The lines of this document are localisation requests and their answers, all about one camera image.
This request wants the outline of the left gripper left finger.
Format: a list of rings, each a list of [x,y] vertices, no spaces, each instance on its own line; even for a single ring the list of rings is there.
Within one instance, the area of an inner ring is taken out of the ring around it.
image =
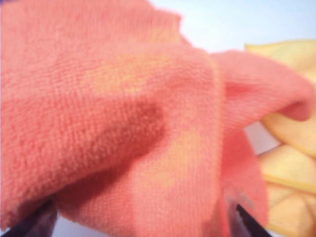
[[[57,221],[57,208],[52,200],[38,207],[2,237],[51,237]]]

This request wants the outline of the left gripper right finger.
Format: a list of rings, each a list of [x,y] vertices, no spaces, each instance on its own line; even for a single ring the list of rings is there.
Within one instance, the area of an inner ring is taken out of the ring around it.
[[[254,204],[246,194],[232,185],[227,185],[223,190],[223,196],[232,237],[269,236],[269,232],[251,214]]]

